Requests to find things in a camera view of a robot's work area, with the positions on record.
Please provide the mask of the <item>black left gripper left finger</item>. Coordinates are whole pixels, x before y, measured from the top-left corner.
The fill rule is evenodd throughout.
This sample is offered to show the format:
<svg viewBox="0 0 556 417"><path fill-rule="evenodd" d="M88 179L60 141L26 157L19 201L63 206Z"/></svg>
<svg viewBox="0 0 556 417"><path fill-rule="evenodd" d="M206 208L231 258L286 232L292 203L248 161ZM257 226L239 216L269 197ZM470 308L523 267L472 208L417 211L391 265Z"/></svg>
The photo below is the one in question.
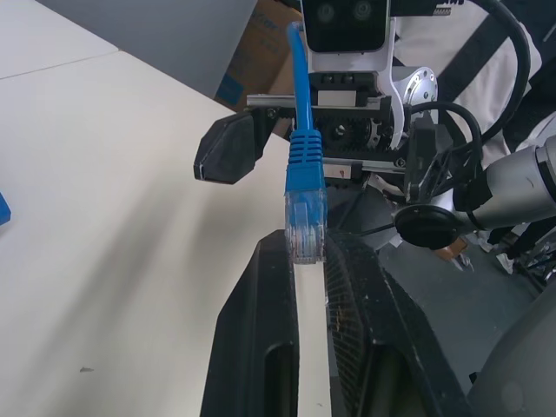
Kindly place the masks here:
<svg viewBox="0 0 556 417"><path fill-rule="evenodd" d="M283 230L262 238L218 315L202 417L297 417L299 327Z"/></svg>

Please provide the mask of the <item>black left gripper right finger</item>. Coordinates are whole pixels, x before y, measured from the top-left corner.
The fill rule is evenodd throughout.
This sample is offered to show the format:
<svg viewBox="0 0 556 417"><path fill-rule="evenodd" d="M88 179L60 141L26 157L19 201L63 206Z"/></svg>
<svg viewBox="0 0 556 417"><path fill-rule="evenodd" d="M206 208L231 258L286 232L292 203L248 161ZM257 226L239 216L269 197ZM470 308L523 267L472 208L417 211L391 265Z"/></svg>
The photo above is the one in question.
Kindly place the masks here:
<svg viewBox="0 0 556 417"><path fill-rule="evenodd" d="M331 232L325 283L347 417L473 417L420 306L362 240Z"/></svg>

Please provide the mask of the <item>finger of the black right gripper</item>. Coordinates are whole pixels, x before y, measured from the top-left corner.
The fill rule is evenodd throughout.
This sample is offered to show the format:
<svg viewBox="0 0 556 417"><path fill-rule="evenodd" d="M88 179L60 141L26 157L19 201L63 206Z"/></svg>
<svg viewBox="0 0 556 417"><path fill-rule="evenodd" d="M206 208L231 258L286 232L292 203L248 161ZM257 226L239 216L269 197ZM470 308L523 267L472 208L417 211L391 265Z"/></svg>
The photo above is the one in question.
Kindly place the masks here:
<svg viewBox="0 0 556 417"><path fill-rule="evenodd" d="M453 140L431 116L411 125L407 142L404 194L407 203L428 203L448 178Z"/></svg>
<svg viewBox="0 0 556 417"><path fill-rule="evenodd" d="M278 120L275 108L252 108L216 120L194 160L198 181L235 184L255 168Z"/></svg>

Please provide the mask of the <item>brown cardboard box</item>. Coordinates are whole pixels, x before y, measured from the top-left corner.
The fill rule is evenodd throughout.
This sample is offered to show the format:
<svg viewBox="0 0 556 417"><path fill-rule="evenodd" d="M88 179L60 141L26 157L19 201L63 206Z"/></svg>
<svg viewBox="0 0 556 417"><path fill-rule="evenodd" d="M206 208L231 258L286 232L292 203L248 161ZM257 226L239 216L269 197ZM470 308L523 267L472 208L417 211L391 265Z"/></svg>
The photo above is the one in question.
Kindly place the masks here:
<svg viewBox="0 0 556 417"><path fill-rule="evenodd" d="M280 0L258 0L216 91L215 100L234 111L253 94L294 93L286 28L301 13Z"/></svg>

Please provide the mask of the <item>white black robot torso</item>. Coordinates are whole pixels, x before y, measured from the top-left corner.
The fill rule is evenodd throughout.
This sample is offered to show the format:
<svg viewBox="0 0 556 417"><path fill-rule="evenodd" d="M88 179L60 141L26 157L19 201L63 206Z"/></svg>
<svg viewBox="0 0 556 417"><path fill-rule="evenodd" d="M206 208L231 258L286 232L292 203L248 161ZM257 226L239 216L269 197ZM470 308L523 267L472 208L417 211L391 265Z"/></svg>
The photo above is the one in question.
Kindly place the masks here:
<svg viewBox="0 0 556 417"><path fill-rule="evenodd" d="M556 0L501 2L525 32L531 64L520 106L484 147L485 164L556 135ZM438 77L439 101L469 110L483 133L502 115L518 69L506 29L470 1L447 17L399 18L394 61L429 67Z"/></svg>

